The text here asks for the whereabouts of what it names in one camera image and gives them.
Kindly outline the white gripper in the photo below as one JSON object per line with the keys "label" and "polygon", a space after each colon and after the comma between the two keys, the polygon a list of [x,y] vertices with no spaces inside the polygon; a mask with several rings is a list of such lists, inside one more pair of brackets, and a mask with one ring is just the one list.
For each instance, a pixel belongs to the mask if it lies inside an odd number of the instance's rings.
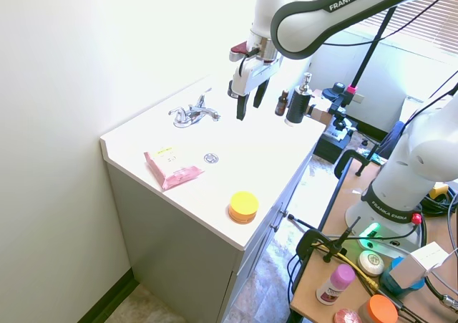
{"label": "white gripper", "polygon": [[267,63],[257,57],[251,57],[244,61],[241,74],[239,68],[235,70],[233,79],[230,81],[228,95],[237,98],[236,118],[244,120],[249,94],[256,90],[253,106],[259,108],[268,88],[269,79],[280,69],[283,56],[277,57],[273,62]]}

